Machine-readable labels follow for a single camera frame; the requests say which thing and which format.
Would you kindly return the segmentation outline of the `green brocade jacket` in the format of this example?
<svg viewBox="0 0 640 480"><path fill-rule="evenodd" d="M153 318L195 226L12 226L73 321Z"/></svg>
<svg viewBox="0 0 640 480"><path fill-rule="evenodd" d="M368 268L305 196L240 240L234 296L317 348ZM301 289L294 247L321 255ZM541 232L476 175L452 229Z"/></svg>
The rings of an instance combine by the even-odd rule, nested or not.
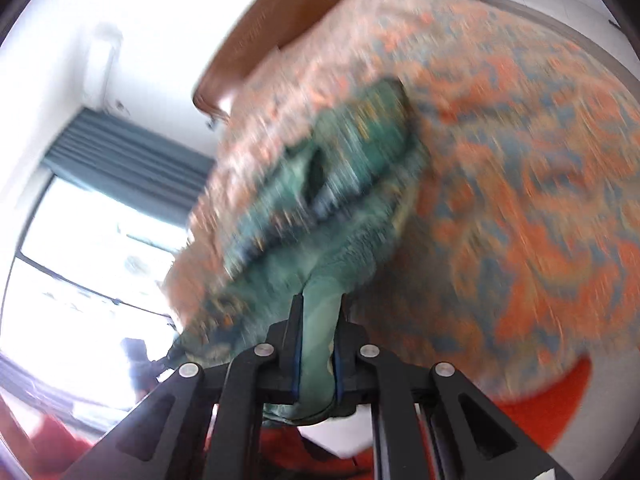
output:
<svg viewBox="0 0 640 480"><path fill-rule="evenodd" d="M382 78L321 112L287 148L219 244L196 236L165 278L182 331L175 364L211 367L264 341L303 300L299 396L265 416L292 426L336 405L332 353L345 296L396 250L427 154L404 85Z"/></svg>

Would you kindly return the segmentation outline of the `red fabric pile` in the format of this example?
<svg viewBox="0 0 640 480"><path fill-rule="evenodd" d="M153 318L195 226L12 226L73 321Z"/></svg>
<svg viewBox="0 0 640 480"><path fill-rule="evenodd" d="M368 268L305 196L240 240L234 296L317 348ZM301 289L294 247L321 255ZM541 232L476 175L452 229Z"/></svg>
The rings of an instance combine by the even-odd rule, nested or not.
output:
<svg viewBox="0 0 640 480"><path fill-rule="evenodd" d="M562 437L577 413L592 372L586 356L551 386L516 402L497 405L523 434L538 448L549 452ZM434 445L428 470L435 473L437 462L454 461L463 478L472 478L477 470L461 463L465 455L475 455L483 467L514 449L510 431L504 431L495 417L467 394L457 397L460 416L447 425L445 413L436 411L432 429L424 434L423 443ZM33 434L26 434L6 404L1 405L1 437L21 467L33 479L59 479L74 463L86 455L93 445L75 436L52 416L43 417ZM293 427L264 429L260 433L260 460L278 474L292 472L313 479L371 479L373 448L347 458L333 455L322 458L312 452L299 430Z"/></svg>

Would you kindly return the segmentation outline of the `wooden headboard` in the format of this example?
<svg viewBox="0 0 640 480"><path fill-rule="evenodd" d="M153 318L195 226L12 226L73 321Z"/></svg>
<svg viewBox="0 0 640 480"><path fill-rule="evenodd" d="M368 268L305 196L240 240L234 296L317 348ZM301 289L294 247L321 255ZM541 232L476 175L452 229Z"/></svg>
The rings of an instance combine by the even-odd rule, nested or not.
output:
<svg viewBox="0 0 640 480"><path fill-rule="evenodd" d="M224 38L193 92L193 104L228 122L245 79L275 50L292 44L340 0L254 0Z"/></svg>

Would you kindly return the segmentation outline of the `blue-grey curtain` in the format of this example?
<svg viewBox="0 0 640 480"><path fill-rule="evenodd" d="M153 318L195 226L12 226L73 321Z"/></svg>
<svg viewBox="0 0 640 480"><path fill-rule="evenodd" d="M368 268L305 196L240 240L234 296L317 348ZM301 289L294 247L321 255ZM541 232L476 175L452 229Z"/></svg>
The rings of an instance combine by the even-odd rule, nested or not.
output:
<svg viewBox="0 0 640 480"><path fill-rule="evenodd" d="M43 157L57 176L174 226L185 226L213 159L84 108Z"/></svg>

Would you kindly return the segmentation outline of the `orange floral bedspread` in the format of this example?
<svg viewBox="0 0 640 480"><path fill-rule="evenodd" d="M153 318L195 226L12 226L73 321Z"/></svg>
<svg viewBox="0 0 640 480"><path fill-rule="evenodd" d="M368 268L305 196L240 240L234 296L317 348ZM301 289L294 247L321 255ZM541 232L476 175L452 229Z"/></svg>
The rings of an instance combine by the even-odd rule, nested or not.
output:
<svg viewBox="0 0 640 480"><path fill-rule="evenodd" d="M318 115L382 78L404 85L427 161L350 317L500 399L637 348L638 102L572 42L474 0L343 0L269 55L235 99L189 245L221 243Z"/></svg>

